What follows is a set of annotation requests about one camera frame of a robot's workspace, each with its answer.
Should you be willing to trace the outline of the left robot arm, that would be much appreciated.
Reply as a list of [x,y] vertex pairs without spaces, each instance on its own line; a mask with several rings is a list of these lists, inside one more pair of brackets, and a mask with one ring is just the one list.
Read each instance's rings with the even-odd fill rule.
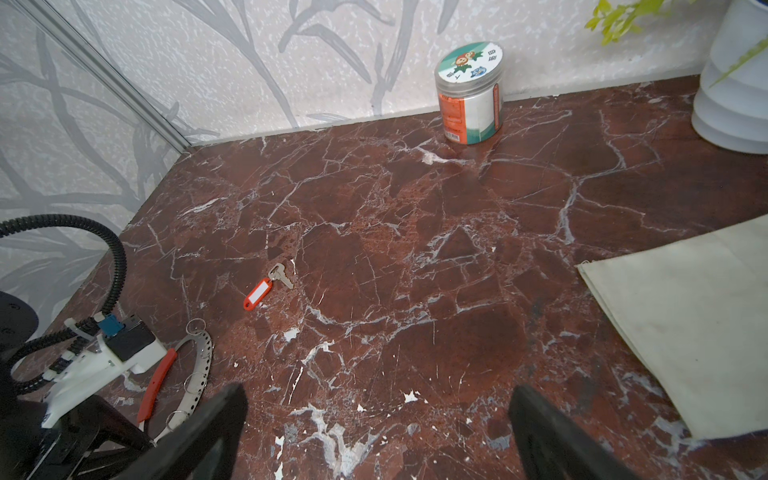
[[47,405],[26,401],[11,385],[10,357],[38,326],[34,310],[1,294],[1,477],[115,479],[153,448],[142,430],[91,395],[45,427]]

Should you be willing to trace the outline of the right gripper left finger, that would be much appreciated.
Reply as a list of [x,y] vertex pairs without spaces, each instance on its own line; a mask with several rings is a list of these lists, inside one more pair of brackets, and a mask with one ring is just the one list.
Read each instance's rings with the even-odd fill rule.
[[247,413],[244,386],[231,383],[118,477],[229,479]]

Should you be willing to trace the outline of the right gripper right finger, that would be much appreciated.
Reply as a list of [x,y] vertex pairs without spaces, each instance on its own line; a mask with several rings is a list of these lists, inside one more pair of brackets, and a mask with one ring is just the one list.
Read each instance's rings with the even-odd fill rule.
[[528,479],[638,477],[529,385],[514,388],[508,417]]

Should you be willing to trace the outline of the metal keyring with red handle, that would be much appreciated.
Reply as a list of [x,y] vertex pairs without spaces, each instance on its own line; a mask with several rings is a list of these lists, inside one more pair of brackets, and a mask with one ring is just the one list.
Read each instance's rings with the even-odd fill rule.
[[148,422],[152,418],[157,396],[165,378],[171,370],[182,348],[190,344],[195,353],[194,368],[183,382],[184,395],[179,406],[166,418],[164,429],[153,438],[157,444],[164,437],[180,427],[197,409],[208,384],[213,360],[214,344],[207,331],[207,323],[202,318],[193,318],[185,326],[186,336],[169,348],[159,362],[142,398],[137,415],[138,427],[148,432]]

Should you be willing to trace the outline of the key with red tag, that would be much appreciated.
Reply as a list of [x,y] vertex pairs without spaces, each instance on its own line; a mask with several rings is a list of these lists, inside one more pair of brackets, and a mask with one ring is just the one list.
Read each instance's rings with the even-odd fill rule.
[[263,278],[257,286],[244,298],[243,308],[245,311],[254,310],[262,303],[264,298],[271,292],[274,285],[280,283],[288,289],[293,289],[294,284],[287,276],[285,266],[277,263]]

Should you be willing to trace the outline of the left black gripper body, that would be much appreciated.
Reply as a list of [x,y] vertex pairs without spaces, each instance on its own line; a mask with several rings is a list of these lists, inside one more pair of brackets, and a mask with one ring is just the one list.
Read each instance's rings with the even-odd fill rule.
[[50,428],[46,406],[1,400],[3,479],[112,479],[153,447],[149,436],[99,396]]

